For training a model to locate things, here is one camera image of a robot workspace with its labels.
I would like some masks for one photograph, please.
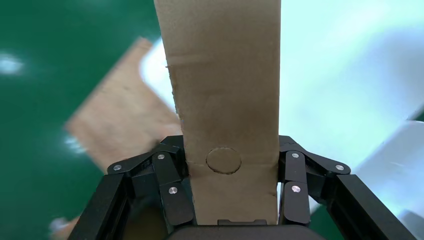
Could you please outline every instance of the screw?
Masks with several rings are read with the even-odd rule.
[[[342,165],[336,165],[336,166],[335,166],[335,168],[336,168],[337,170],[340,170],[340,171],[345,170],[345,167],[344,167],[344,166],[342,166]]]
[[[293,190],[293,192],[295,192],[295,193],[299,193],[301,191],[301,188],[298,187],[298,186],[292,186],[291,190]]]
[[[168,190],[168,193],[169,194],[176,194],[178,192],[178,189],[176,188],[176,187],[171,187],[169,190]]]

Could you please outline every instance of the brown cardboard sheet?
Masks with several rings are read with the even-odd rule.
[[[150,151],[165,136],[180,134],[176,114],[139,74],[139,62],[151,46],[144,38],[135,41],[66,123],[103,172]]]
[[[155,0],[197,222],[277,221],[280,0]]]

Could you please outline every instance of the cardboard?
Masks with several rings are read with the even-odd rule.
[[[66,123],[106,173],[109,165],[150,151],[168,135],[179,135],[175,113],[143,82],[140,60],[152,44],[139,38]]]
[[[154,3],[198,224],[275,224],[280,0]]]

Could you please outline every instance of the metal screw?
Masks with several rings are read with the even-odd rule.
[[[176,187],[171,187],[169,190],[168,190],[168,193],[169,194],[176,194],[178,192],[178,189],[176,188]]]
[[[338,170],[340,170],[340,171],[345,170],[345,167],[342,166],[342,165],[336,165],[335,168],[338,169]]]
[[[295,193],[299,193],[301,191],[301,188],[298,187],[298,186],[292,186],[291,190],[293,190],[293,192],[295,192]]]
[[[118,170],[120,170],[121,168],[122,168],[122,166],[121,166],[121,165],[115,165],[115,166],[113,167],[113,170],[118,171]]]

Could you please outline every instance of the white surface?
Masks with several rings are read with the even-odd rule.
[[[422,0],[283,0],[279,134],[357,172],[424,105],[423,9]],[[166,65],[159,41],[139,69],[175,110]],[[388,188],[372,189],[391,204]]]
[[[407,121],[356,171],[398,217],[409,210],[424,218],[424,122]]]

